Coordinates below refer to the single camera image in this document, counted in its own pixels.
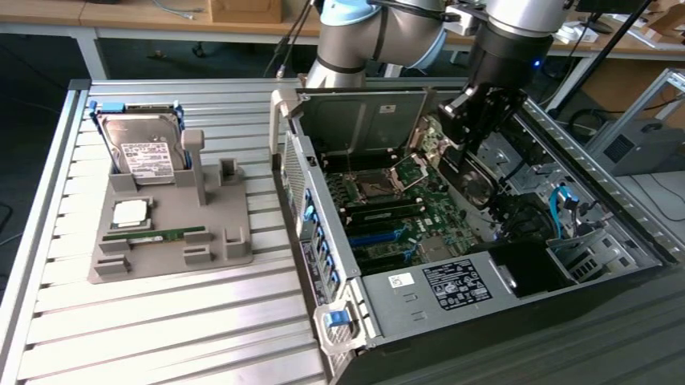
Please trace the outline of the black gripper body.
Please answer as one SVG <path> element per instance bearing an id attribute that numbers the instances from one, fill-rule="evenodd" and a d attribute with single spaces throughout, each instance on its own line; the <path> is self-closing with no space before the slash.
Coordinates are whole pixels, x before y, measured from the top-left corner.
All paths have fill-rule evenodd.
<path id="1" fill-rule="evenodd" d="M 514 103 L 522 103 L 522 89 L 530 84 L 545 59 L 553 36 L 514 34 L 495 26 L 478 28 L 471 47 L 466 89 L 471 89 L 467 105 L 483 105 L 488 92 L 502 92 Z"/>

